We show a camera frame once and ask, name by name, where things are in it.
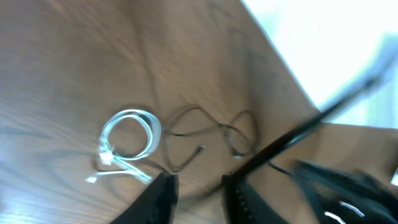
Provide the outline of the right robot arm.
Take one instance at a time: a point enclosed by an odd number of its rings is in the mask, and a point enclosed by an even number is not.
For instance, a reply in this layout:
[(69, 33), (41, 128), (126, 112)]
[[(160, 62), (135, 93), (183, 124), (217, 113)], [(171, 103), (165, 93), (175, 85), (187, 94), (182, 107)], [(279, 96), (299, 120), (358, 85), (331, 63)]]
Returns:
[(397, 223), (397, 197), (367, 173), (298, 161), (293, 178), (320, 223)]

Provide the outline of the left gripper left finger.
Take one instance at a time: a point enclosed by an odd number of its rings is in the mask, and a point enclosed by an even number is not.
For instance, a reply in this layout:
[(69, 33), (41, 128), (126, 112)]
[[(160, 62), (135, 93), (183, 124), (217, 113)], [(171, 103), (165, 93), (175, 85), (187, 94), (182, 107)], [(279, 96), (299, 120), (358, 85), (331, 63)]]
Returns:
[(178, 201), (178, 175), (160, 173), (110, 224), (170, 224)]

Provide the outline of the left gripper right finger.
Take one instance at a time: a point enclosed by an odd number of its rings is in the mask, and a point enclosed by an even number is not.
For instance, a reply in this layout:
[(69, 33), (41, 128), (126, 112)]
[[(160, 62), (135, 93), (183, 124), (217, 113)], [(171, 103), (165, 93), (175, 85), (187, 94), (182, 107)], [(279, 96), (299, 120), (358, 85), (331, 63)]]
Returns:
[(288, 224), (245, 180), (234, 180), (232, 175), (224, 175), (221, 184), (223, 210), (228, 223)]

